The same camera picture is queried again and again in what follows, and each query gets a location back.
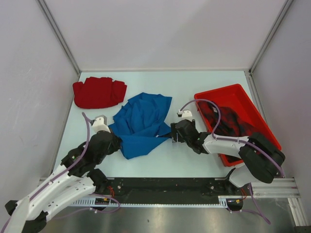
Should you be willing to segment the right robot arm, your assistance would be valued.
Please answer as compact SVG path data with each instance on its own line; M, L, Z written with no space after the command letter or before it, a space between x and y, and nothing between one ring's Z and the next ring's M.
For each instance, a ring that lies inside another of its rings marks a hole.
M172 123L171 130L173 142L186 143L197 154L225 154L243 161L241 167L226 176L224 189L230 195L237 194L246 184L272 183L274 178L284 177L281 165L285 155L260 133L231 137L198 132L195 121L188 119Z

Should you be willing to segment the blue skirt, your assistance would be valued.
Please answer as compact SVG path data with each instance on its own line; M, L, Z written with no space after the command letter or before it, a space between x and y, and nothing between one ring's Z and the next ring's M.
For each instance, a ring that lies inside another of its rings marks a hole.
M140 93L113 116L114 122L109 127L121 139L121 152L126 159L147 155L168 139L171 128L165 119L172 99Z

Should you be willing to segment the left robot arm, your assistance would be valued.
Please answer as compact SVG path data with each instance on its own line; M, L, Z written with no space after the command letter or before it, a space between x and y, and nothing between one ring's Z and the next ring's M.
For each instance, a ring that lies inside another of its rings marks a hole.
M121 149L121 139L99 131L65 156L41 185L21 200L10 200L5 208L10 218L3 233L38 233L63 209L88 195L104 196L110 180L96 168L107 155Z

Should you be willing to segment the red pleated skirt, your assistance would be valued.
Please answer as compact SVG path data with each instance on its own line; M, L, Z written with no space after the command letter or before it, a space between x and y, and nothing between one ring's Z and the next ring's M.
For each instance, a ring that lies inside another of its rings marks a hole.
M72 88L77 107L103 109L123 102L127 85L110 77L88 77L84 82L73 83Z

